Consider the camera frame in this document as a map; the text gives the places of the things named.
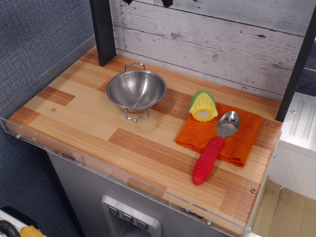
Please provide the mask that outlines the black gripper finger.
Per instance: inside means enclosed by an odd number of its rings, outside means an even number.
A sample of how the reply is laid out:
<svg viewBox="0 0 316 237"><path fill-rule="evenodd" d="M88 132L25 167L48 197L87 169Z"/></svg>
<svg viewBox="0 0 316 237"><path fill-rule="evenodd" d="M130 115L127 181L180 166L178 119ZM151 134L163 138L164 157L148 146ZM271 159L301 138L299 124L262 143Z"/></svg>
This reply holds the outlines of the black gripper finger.
<svg viewBox="0 0 316 237"><path fill-rule="evenodd" d="M133 2L133 0L123 0L123 1L127 4L131 4Z"/></svg>
<svg viewBox="0 0 316 237"><path fill-rule="evenodd" d="M161 0L164 7L170 7L173 5L173 0Z"/></svg>

